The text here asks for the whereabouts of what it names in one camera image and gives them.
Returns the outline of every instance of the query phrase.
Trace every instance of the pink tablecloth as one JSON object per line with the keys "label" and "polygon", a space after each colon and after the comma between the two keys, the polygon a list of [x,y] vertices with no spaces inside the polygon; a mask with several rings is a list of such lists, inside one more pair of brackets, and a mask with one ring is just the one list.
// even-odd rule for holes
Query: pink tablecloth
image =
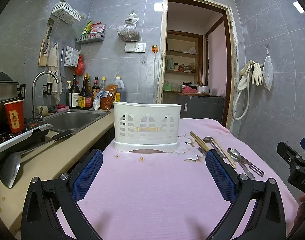
{"label": "pink tablecloth", "polygon": [[[100,171],[85,198],[78,201],[98,234],[104,240],[206,239],[230,203],[222,198],[190,131],[200,138],[215,137],[225,149],[238,149],[265,172],[263,178],[253,172],[256,180],[276,179],[288,233],[298,204],[278,175],[217,121],[180,119],[176,152],[123,153],[114,149],[113,142],[104,150]],[[244,173],[239,165],[237,172]],[[253,206],[251,201],[235,237],[243,232]],[[62,211],[57,214],[65,233],[73,237]]]}

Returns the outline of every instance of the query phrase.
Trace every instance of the green box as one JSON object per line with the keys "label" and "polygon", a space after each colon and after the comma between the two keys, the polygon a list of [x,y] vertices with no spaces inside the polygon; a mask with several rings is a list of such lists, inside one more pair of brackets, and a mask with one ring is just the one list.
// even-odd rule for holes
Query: green box
{"label": "green box", "polygon": [[164,84],[164,91],[171,91],[171,84]]}

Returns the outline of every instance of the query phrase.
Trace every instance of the white wall basket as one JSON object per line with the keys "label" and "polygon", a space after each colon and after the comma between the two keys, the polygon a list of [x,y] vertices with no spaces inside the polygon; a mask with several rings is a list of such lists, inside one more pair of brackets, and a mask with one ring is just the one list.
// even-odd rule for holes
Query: white wall basket
{"label": "white wall basket", "polygon": [[82,15],[74,8],[72,8],[67,2],[56,3],[52,14],[67,24],[79,22],[82,18]]}
{"label": "white wall basket", "polygon": [[180,105],[114,103],[114,147],[121,152],[178,148]]}

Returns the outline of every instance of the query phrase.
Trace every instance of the chrome faucet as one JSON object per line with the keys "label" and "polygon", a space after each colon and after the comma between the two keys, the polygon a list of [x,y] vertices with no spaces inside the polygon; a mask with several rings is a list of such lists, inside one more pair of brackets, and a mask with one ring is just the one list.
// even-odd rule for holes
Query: chrome faucet
{"label": "chrome faucet", "polygon": [[46,70],[46,71],[43,71],[43,72],[40,72],[36,77],[35,77],[35,80],[33,81],[33,84],[32,84],[32,116],[33,116],[33,120],[35,121],[41,121],[43,119],[43,116],[41,115],[41,112],[40,114],[38,114],[36,116],[36,110],[35,110],[35,107],[36,107],[36,83],[37,83],[37,80],[42,76],[42,75],[51,75],[54,77],[54,79],[56,80],[56,83],[59,84],[60,83],[60,80],[58,78],[58,76],[52,72],[52,71],[49,71],[49,70]]}

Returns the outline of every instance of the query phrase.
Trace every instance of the yellow label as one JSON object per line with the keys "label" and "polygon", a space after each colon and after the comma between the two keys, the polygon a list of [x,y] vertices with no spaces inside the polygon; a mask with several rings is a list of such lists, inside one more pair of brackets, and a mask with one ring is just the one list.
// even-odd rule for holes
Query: yellow label
{"label": "yellow label", "polygon": [[9,114],[10,114],[10,120],[11,120],[11,126],[12,126],[12,128],[13,128],[13,129],[20,128],[17,110],[9,111]]}
{"label": "yellow label", "polygon": [[85,98],[79,97],[79,107],[85,107]]}
{"label": "yellow label", "polygon": [[115,102],[120,102],[120,93],[116,93]]}

